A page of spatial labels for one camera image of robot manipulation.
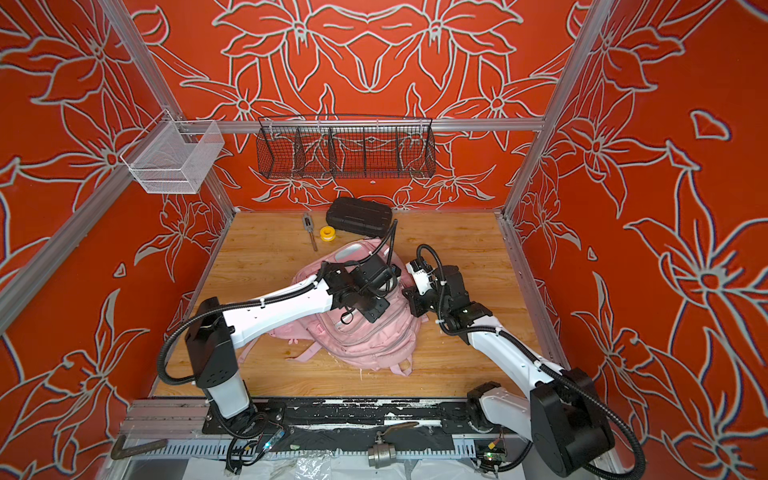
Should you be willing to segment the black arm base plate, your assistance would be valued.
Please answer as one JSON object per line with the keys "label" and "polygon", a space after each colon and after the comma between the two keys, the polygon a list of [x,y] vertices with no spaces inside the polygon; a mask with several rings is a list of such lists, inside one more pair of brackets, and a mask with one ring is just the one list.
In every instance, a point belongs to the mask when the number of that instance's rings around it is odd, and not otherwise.
{"label": "black arm base plate", "polygon": [[252,403],[270,421],[305,430],[372,429],[406,422],[449,434],[504,431],[483,422],[465,398],[261,397]]}

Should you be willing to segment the pink student backpack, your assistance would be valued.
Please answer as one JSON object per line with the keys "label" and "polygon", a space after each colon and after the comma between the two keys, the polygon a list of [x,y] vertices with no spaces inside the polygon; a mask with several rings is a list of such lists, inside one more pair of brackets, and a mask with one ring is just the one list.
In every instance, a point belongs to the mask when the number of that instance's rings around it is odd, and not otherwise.
{"label": "pink student backpack", "polygon": [[414,284],[409,273],[401,275],[398,286],[386,297],[389,306],[371,323],[359,312],[344,316],[342,309],[309,315],[268,332],[291,343],[311,340],[313,344],[296,362],[307,362],[325,350],[336,359],[359,370],[389,370],[407,377],[413,370],[413,352],[425,315],[411,314],[403,290]]}

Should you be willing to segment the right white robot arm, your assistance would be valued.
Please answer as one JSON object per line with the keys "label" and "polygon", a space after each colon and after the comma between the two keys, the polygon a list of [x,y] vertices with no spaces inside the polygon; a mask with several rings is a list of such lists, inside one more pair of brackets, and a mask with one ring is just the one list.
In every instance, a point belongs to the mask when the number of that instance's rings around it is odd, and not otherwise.
{"label": "right white robot arm", "polygon": [[[585,372],[546,360],[511,334],[490,309],[471,300],[459,269],[444,265],[432,246],[419,245],[407,270],[415,284],[404,295],[415,313],[435,313],[444,334],[484,354],[524,395],[518,398],[491,384],[480,387],[473,399],[481,425],[498,425],[525,438],[561,478],[578,470],[601,479],[643,477],[647,460],[640,441],[602,401]],[[593,463],[614,448],[616,432],[634,457],[633,466],[621,473]]]}

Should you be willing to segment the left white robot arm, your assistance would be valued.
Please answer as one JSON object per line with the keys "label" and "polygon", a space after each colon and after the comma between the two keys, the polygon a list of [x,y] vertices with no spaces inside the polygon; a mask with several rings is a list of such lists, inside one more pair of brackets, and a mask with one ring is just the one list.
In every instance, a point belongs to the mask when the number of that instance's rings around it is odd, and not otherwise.
{"label": "left white robot arm", "polygon": [[[173,331],[157,358],[158,379],[171,386],[193,383],[205,394],[219,418],[231,420],[255,412],[240,374],[236,350],[280,326],[301,318],[342,310],[377,320],[388,308],[388,291],[399,273],[392,264],[397,221],[374,250],[359,260],[323,261],[316,273],[265,297],[221,305],[212,297],[198,313]],[[193,373],[173,377],[167,357],[185,337]]]}

